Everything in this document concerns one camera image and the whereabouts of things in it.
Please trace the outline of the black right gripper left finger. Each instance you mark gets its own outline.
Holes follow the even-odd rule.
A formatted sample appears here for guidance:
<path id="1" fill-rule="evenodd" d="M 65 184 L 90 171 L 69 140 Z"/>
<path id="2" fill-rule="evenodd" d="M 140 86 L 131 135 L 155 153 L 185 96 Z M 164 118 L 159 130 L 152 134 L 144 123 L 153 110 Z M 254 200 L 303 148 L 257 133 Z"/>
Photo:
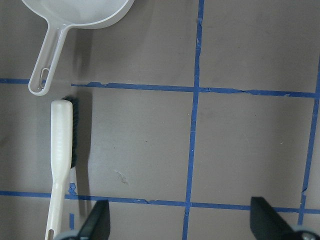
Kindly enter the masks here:
<path id="1" fill-rule="evenodd" d="M 110 208 L 108 200 L 95 203 L 86 221 L 79 230 L 77 240 L 108 240 L 111 233 Z"/>

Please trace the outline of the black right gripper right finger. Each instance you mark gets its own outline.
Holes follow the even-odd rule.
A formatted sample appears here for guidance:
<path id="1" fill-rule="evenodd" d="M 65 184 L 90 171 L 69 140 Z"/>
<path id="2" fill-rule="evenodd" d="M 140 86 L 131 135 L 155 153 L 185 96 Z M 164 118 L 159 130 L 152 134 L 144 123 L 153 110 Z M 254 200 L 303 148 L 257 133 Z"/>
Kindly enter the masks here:
<path id="1" fill-rule="evenodd" d="M 256 240 L 299 240 L 300 234 L 263 197 L 250 200 L 250 230 Z"/>

